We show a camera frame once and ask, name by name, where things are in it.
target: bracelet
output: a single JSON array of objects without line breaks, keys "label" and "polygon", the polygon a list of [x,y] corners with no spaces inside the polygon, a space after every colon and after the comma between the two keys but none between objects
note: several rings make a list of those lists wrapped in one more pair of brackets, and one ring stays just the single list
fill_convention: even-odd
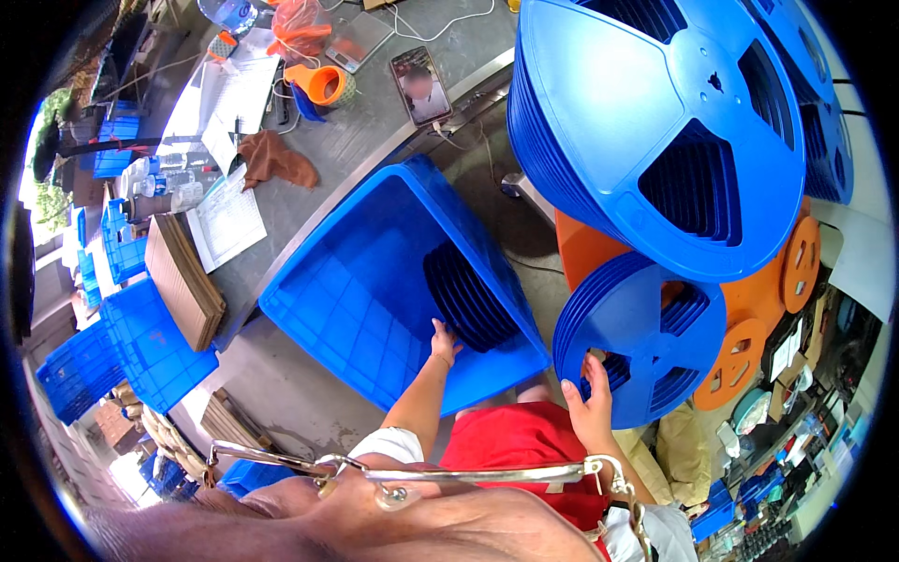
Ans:
[{"label": "bracelet", "polygon": [[450,362],[447,361],[446,358],[444,358],[442,355],[438,355],[437,353],[432,353],[431,357],[436,357],[437,359],[439,359],[447,364],[447,369],[452,369],[452,365],[450,365]]}]

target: eyeglasses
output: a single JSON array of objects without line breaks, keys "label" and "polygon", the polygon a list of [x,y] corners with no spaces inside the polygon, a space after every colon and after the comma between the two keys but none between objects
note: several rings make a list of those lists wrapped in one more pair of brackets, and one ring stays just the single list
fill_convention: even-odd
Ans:
[{"label": "eyeglasses", "polygon": [[216,485],[212,476],[212,469],[218,464],[219,454],[291,468],[299,476],[313,478],[319,490],[325,489],[328,483],[334,482],[337,476],[345,469],[355,468],[367,480],[380,485],[381,497],[378,504],[389,511],[400,509],[404,502],[407,501],[409,494],[402,487],[387,489],[384,486],[385,482],[567,484],[578,482],[581,478],[592,474],[597,478],[597,487],[599,487],[598,475],[600,470],[602,470],[605,463],[609,463],[609,466],[612,468],[610,491],[613,494],[627,495],[630,527],[640,542],[646,561],[649,562],[652,559],[649,537],[646,536],[643,526],[645,508],[636,499],[634,485],[624,477],[621,463],[609,455],[588,455],[583,462],[535,468],[505,468],[500,470],[376,470],[344,455],[324,455],[324,457],[318,460],[309,461],[292,455],[252,449],[232,442],[213,440],[209,450],[209,459],[206,461],[206,469],[203,471],[203,485],[205,487],[212,488]]}]

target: workbench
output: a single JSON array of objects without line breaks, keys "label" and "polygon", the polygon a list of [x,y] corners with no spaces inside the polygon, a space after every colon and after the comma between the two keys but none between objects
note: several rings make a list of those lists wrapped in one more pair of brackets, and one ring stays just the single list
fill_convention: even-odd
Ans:
[{"label": "workbench", "polygon": [[[422,37],[430,38],[453,18],[489,8],[490,0],[458,3],[415,0],[402,3],[400,15]],[[334,27],[351,21],[360,9],[355,4],[339,6],[331,12]],[[371,14],[393,27],[394,16],[389,11],[381,9]],[[391,157],[403,154],[404,147],[408,151],[416,135],[431,130],[428,127],[418,131],[409,120],[389,60],[409,49],[427,45],[458,114],[449,128],[453,130],[464,124],[466,108],[493,91],[491,87],[497,75],[504,74],[504,82],[508,83],[517,24],[518,16],[509,11],[503,0],[497,0],[492,13],[455,22],[437,40],[422,43],[394,35],[355,74],[357,93],[352,103],[328,112],[326,123],[302,119],[293,131],[283,135],[289,148],[312,162],[320,179],[311,191],[279,177],[255,188],[256,203],[268,236],[210,274],[227,303],[213,342],[220,351],[227,348],[253,313],[257,299],[274,274],[322,219],[375,169]],[[402,23],[399,29],[411,34]],[[323,65],[333,64],[324,54],[319,58]],[[204,61],[201,58],[198,62],[189,84],[198,80]],[[199,103],[195,98],[185,97],[182,95],[175,105],[173,115],[183,111],[179,106],[184,103]],[[277,126],[272,112],[263,119],[263,128],[288,128],[296,117],[296,108],[290,101],[289,105],[288,125]]]}]

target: woman's arm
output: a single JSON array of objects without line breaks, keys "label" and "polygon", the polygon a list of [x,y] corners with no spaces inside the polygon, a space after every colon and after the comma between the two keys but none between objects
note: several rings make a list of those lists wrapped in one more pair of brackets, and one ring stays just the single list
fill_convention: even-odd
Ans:
[{"label": "woman's arm", "polygon": [[462,349],[461,345],[453,347],[456,336],[447,333],[446,326],[440,320],[432,318],[431,321],[434,324],[431,356],[381,424],[382,428],[399,427],[414,433],[422,444],[426,459],[431,455],[437,438],[447,374],[456,361],[456,353]]},{"label": "woman's arm", "polygon": [[[634,485],[636,499],[644,504],[654,504],[653,495],[645,486],[643,480],[631,466],[628,457],[619,447],[618,442],[612,437],[612,393],[609,390],[609,376],[600,360],[589,352],[583,358],[586,378],[590,382],[591,395],[586,402],[581,400],[581,393],[570,380],[562,381],[562,394],[568,403],[568,414],[571,416],[571,424],[574,433],[581,440],[587,454],[610,455],[618,459],[624,469],[624,476]],[[610,489],[612,481],[612,469],[602,467],[600,471],[600,484],[603,491]],[[613,495],[613,499],[627,501],[623,495]]]}]

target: phone screen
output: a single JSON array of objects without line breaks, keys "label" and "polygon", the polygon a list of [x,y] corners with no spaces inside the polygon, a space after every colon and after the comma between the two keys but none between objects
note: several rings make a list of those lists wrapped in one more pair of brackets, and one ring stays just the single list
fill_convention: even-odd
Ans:
[{"label": "phone screen", "polygon": [[393,58],[390,66],[416,127],[452,114],[450,99],[427,48],[409,50]]}]

